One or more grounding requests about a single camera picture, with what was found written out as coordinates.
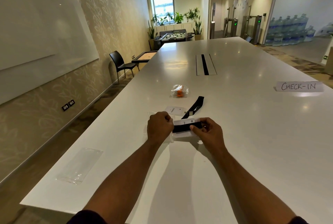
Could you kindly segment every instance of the whiteboard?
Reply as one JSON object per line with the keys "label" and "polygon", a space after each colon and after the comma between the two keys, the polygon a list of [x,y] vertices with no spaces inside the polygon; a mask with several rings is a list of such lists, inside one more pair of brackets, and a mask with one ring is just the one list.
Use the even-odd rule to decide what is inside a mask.
{"label": "whiteboard", "polygon": [[56,53],[0,70],[0,104],[99,58],[79,0],[31,0]]}
{"label": "whiteboard", "polygon": [[31,0],[0,0],[0,70],[56,53]]}

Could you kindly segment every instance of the dark sleeve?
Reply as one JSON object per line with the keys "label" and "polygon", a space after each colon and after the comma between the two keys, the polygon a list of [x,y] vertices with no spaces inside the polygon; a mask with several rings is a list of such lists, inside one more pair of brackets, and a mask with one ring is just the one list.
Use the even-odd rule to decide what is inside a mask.
{"label": "dark sleeve", "polygon": [[289,222],[289,224],[308,224],[305,220],[303,220],[301,217],[297,216]]}
{"label": "dark sleeve", "polygon": [[105,220],[96,212],[82,210],[74,215],[67,224],[107,224]]}

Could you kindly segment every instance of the person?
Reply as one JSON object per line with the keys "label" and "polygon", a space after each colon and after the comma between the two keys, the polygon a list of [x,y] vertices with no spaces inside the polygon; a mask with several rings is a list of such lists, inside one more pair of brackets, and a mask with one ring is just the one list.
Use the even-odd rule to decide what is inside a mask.
{"label": "person", "polygon": [[[217,123],[210,118],[200,120],[202,129],[193,125],[190,128],[225,173],[249,224],[306,223],[232,157],[224,145],[222,128]],[[68,224],[124,224],[139,197],[157,150],[172,130],[173,119],[167,112],[150,116],[147,141],[111,172],[83,210]]]}

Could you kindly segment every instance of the chair backrest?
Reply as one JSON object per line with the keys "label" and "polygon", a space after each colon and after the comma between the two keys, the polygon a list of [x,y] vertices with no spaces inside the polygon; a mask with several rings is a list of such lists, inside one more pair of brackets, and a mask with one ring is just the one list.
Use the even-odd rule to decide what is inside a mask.
{"label": "chair backrest", "polygon": [[164,36],[165,34],[173,34],[173,31],[161,31],[160,32],[160,37]]}
{"label": "chair backrest", "polygon": [[110,53],[110,57],[112,58],[112,60],[117,68],[119,66],[121,66],[122,64],[124,64],[124,60],[118,51],[114,51],[114,52]]}
{"label": "chair backrest", "polygon": [[176,30],[173,30],[173,32],[180,32],[180,33],[186,33],[186,29],[176,29]]}

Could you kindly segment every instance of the plant pot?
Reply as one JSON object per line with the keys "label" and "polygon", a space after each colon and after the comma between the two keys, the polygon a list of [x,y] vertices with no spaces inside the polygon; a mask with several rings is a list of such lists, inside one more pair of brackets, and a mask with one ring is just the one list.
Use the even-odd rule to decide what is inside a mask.
{"label": "plant pot", "polygon": [[201,40],[201,34],[200,35],[194,35],[194,41]]}
{"label": "plant pot", "polygon": [[149,45],[150,45],[150,50],[155,50],[154,49],[154,39],[149,39]]}

